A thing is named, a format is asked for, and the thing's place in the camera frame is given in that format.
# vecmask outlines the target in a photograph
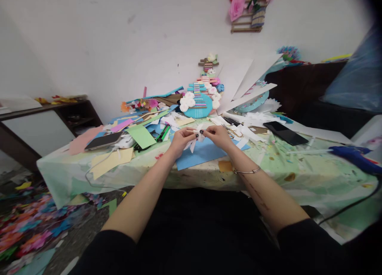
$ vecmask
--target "silver bracelet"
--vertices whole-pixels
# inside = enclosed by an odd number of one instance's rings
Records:
[[[259,167],[258,169],[256,169],[256,170],[252,170],[252,171],[250,171],[250,172],[243,172],[243,171],[238,171],[238,170],[235,169],[234,173],[237,174],[238,172],[240,172],[240,173],[242,173],[242,174],[254,174],[254,173],[256,173],[256,172],[258,172],[258,171],[260,171],[260,170],[261,170],[260,167]]]

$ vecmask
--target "smartphone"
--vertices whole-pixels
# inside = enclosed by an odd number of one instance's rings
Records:
[[[292,146],[306,144],[309,142],[304,137],[301,137],[296,132],[293,132],[291,129],[288,129],[287,127],[276,121],[264,123],[263,125],[269,130],[271,130],[276,136],[280,137]]]
[[[124,131],[121,131],[121,132],[95,138],[86,146],[85,151],[90,151],[90,150],[107,147],[112,144],[115,144],[119,142],[119,140],[121,140],[121,136],[123,133]]]

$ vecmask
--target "wall stain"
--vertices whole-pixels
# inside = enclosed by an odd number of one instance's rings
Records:
[[[132,15],[131,17],[129,17],[128,19],[127,19],[127,23],[128,24],[131,24],[133,21],[134,21],[134,19],[135,19],[135,14],[134,15]]]

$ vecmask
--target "tablecloth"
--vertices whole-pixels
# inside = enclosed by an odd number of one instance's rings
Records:
[[[199,123],[208,122],[205,119],[197,120],[188,126],[197,127]],[[365,197],[376,187],[377,180],[349,163],[347,160],[323,153],[318,155],[286,154],[287,151],[302,149],[291,146],[275,138],[272,134],[266,143],[256,144],[248,142],[250,149],[244,151],[251,159],[282,186],[300,205],[310,205],[327,217],[349,203]],[[58,208],[68,203],[74,196],[83,192],[94,194],[111,191],[104,186],[122,188],[136,185],[143,175],[165,153],[170,141],[157,143],[146,151],[135,152],[131,162],[119,165],[104,174],[96,181],[92,173],[88,178],[92,187],[85,179],[85,172],[91,166],[91,160],[97,155],[104,154],[110,149],[95,150],[70,156],[66,147],[63,147],[38,160],[38,168],[52,193]],[[327,149],[338,143],[316,139],[311,149]],[[165,188],[193,188],[203,187],[213,190],[244,190],[245,186],[232,172],[220,172],[219,161],[228,161],[228,156],[209,161],[188,169],[178,171],[176,165],[172,168]],[[342,216],[330,221],[332,227],[343,238],[349,239],[365,229],[378,215],[378,205],[369,199],[354,211],[349,210]]]

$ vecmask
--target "cable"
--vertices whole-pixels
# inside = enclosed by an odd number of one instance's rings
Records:
[[[120,189],[117,189],[117,188],[113,188],[113,187],[108,187],[108,186],[95,186],[95,185],[92,185],[90,180],[88,179],[87,175],[88,173],[91,171],[91,169],[93,169],[95,166],[97,166],[98,164],[102,163],[103,161],[105,161],[108,157],[110,157],[111,153],[113,153],[115,150],[118,150],[119,147],[118,146],[115,146],[111,151],[110,153],[107,155],[107,157],[101,161],[99,161],[97,164],[95,164],[94,166],[90,167],[90,169],[85,173],[85,179],[88,181],[89,185],[92,186],[93,188],[111,188],[113,190],[118,190],[120,192],[126,192],[124,190],[120,190]]]
[[[358,200],[358,201],[356,201],[354,203],[351,203],[351,204],[345,206],[343,209],[337,211],[335,214],[333,214],[330,217],[325,218],[324,220],[320,221],[318,223],[318,225],[320,225],[321,223],[324,223],[325,221],[327,221],[329,219],[332,219],[333,217],[336,217],[336,216],[340,215],[344,211],[347,211],[348,209],[352,208],[353,206],[355,206],[355,205],[357,205],[357,204],[367,200],[368,198],[372,197],[373,195],[375,195],[380,190],[380,188],[382,187],[382,178],[381,178],[381,176],[377,175],[376,177],[377,177],[377,180],[378,180],[378,184],[377,184],[376,189],[371,194],[369,194],[368,196],[364,197],[363,199],[360,199],[360,200]]]

